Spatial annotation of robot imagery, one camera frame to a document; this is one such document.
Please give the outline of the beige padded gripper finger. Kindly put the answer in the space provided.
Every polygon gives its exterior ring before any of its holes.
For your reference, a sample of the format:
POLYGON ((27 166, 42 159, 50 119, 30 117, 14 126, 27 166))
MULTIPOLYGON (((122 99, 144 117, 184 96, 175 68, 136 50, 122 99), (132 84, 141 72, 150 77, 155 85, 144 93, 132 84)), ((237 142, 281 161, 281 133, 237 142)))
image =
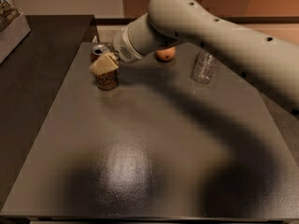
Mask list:
POLYGON ((90 71, 96 76, 109 73, 119 68, 118 57, 113 52, 100 55, 90 66, 90 71))

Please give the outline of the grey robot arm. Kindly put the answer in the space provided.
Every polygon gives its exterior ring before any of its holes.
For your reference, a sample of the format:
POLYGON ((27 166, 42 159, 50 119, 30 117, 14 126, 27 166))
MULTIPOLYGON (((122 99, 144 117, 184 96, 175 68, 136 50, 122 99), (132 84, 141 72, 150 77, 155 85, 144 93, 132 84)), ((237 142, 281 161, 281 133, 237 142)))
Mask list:
POLYGON ((243 74, 293 115, 299 112, 299 46, 214 16, 195 0, 150 0, 90 67, 97 76, 189 42, 243 74))

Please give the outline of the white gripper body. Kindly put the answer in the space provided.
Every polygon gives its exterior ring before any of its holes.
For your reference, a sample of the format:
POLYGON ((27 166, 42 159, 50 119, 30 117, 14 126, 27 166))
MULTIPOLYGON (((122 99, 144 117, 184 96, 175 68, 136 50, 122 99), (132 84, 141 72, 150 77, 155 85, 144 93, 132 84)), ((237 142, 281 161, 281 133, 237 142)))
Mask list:
POLYGON ((123 63, 134 63, 144 58, 133 47, 128 34, 128 27, 122 27, 112 39, 111 47, 123 63))

